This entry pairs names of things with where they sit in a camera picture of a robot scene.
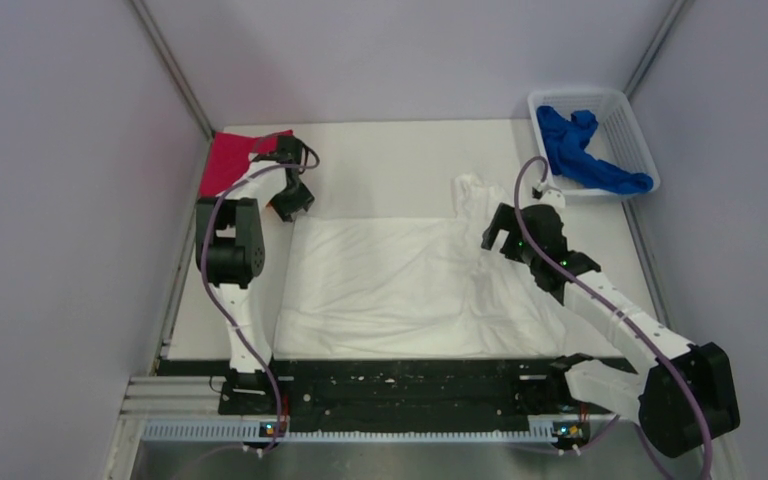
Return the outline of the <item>white printed t-shirt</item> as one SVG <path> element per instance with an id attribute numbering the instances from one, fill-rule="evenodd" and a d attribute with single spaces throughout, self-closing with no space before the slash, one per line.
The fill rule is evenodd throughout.
<path id="1" fill-rule="evenodd" d="M 297 221 L 275 351 L 283 359 L 531 358 L 615 349 L 534 283 L 484 250 L 499 185 L 453 183 L 451 218 Z"/>

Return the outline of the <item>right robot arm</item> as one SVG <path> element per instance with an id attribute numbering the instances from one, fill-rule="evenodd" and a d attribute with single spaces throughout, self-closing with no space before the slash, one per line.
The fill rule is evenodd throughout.
<path id="1" fill-rule="evenodd" d="M 550 365 L 546 397 L 560 412 L 594 404 L 635 423 L 661 454 L 677 458 L 736 430 L 741 423 L 727 353 L 669 330 L 623 295 L 583 252 L 569 249 L 558 211 L 501 203 L 482 234 L 492 249 L 527 266 L 535 284 L 584 319 L 628 362 L 623 371 L 591 355 L 564 355 Z"/>

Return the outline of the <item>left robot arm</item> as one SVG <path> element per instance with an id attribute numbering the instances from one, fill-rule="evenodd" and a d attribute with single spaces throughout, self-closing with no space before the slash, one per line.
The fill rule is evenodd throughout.
<path id="1" fill-rule="evenodd" d="M 270 368 L 272 347 L 259 310 L 265 302 L 251 288 L 267 266 L 262 212 L 273 208 L 291 223 L 310 209 L 313 195 L 301 180 L 303 166 L 257 162 L 237 181 L 196 201 L 195 261 L 209 300 L 223 317 L 232 346 L 224 393 L 240 395 L 257 413 L 282 414 L 280 386 Z"/>

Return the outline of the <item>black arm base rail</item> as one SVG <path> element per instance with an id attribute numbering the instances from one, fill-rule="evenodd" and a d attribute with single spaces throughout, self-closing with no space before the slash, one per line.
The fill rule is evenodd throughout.
<path id="1" fill-rule="evenodd" d="M 605 413 L 558 399 L 548 383 L 552 358 L 459 360 L 274 360 L 282 414 L 254 397 L 223 391 L 230 365 L 220 360 L 163 360 L 158 374 L 221 380 L 222 416 L 263 415 L 271 433 L 525 431 L 540 416 L 579 419 Z"/>

